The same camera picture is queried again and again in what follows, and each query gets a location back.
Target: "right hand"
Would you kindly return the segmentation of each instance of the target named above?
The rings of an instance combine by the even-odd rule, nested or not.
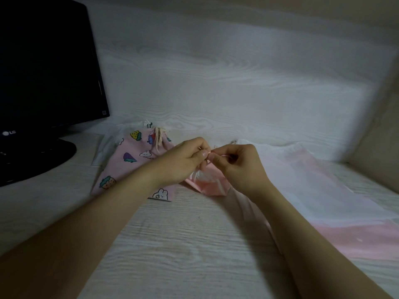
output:
[[[271,183],[254,145],[225,145],[212,150],[207,159],[233,188],[251,199]]]

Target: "white wooden desk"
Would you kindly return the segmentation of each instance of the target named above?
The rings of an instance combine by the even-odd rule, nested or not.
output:
[[[89,200],[99,135],[65,139],[77,154],[40,176],[0,188],[0,254]],[[349,188],[399,212],[399,195],[349,167],[324,162]],[[356,261],[399,298],[399,262]],[[269,233],[243,222],[234,197],[178,186],[175,201],[148,199],[117,237],[85,288],[89,298],[297,298]]]

